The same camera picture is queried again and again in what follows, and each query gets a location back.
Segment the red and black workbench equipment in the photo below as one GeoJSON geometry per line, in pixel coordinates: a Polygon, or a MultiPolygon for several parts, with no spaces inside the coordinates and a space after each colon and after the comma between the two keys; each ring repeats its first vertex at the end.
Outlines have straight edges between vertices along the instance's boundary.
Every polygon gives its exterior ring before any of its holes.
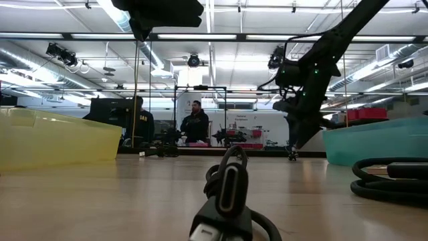
{"type": "Polygon", "coordinates": [[[263,149],[262,129],[221,129],[211,136],[216,139],[217,143],[222,147],[238,145],[243,149],[263,149]]]}

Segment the black monitor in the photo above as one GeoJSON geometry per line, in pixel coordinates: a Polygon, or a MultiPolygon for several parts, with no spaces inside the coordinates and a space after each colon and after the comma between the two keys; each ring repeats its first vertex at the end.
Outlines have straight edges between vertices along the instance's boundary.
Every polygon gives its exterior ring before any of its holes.
{"type": "Polygon", "coordinates": [[[140,110],[141,104],[142,98],[139,96],[136,97],[136,102],[133,98],[92,98],[90,112],[83,119],[122,127],[129,131],[132,128],[134,110],[140,110]]]}

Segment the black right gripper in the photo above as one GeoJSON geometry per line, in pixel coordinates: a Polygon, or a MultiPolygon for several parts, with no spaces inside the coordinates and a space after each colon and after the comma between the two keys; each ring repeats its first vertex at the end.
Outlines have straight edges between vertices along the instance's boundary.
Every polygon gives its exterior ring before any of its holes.
{"type": "Polygon", "coordinates": [[[301,149],[321,127],[333,128],[335,124],[320,112],[326,100],[325,93],[331,77],[339,76],[336,66],[314,66],[300,70],[301,86],[282,88],[282,99],[275,102],[274,110],[285,112],[294,131],[295,148],[301,149]]]}

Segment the person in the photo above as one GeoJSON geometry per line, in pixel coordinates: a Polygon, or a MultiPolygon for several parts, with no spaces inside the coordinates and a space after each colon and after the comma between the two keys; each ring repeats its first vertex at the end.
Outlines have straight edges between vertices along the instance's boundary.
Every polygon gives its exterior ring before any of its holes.
{"type": "Polygon", "coordinates": [[[144,100],[137,96],[132,103],[130,124],[126,130],[126,138],[130,138],[134,148],[151,143],[154,137],[154,117],[151,112],[143,109],[144,100]]]}
{"type": "Polygon", "coordinates": [[[186,136],[186,143],[205,142],[208,137],[209,117],[201,108],[201,102],[194,100],[191,114],[181,124],[181,132],[186,136]]]}

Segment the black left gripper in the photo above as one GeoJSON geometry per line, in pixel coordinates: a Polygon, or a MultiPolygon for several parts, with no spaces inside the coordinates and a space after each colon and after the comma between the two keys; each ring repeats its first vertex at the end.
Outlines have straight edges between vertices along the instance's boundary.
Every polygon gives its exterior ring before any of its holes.
{"type": "MultiPolygon", "coordinates": [[[[160,25],[168,27],[199,27],[205,8],[198,0],[158,0],[160,4],[160,25]]],[[[134,37],[145,42],[156,21],[146,16],[143,5],[137,0],[112,0],[115,8],[129,14],[128,23],[134,37]]]]}

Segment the teal plastic bin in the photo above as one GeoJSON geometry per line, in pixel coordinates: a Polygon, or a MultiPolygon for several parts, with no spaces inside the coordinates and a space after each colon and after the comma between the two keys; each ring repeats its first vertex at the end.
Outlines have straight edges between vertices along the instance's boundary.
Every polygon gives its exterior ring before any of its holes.
{"type": "Polygon", "coordinates": [[[383,157],[428,158],[428,116],[324,131],[326,157],[333,165],[383,157]]]}

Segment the red storage bins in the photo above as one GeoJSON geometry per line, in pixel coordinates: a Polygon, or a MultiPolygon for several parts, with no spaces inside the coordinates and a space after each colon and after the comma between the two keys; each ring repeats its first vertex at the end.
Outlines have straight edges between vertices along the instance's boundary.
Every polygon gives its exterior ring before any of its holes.
{"type": "Polygon", "coordinates": [[[387,110],[384,108],[360,108],[347,112],[349,121],[365,119],[388,119],[387,110]]]}

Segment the yellow plastic bin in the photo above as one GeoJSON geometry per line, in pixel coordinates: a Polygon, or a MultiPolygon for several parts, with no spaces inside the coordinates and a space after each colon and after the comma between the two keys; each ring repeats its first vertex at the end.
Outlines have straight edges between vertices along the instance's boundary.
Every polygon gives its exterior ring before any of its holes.
{"type": "Polygon", "coordinates": [[[29,108],[0,108],[0,173],[112,161],[122,129],[29,108]]]}

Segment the black overhead light bar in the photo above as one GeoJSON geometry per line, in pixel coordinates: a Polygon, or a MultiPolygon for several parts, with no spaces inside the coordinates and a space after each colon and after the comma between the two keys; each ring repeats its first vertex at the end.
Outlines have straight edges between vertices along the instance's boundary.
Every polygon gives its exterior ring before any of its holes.
{"type": "MultiPolygon", "coordinates": [[[[320,35],[294,37],[286,34],[255,33],[152,33],[150,42],[296,42],[314,43],[320,35]]],[[[60,41],[103,41],[132,42],[131,33],[44,33],[44,32],[0,32],[0,39],[16,40],[60,40],[60,41]]],[[[358,35],[354,44],[428,44],[428,35],[358,35]]]]}

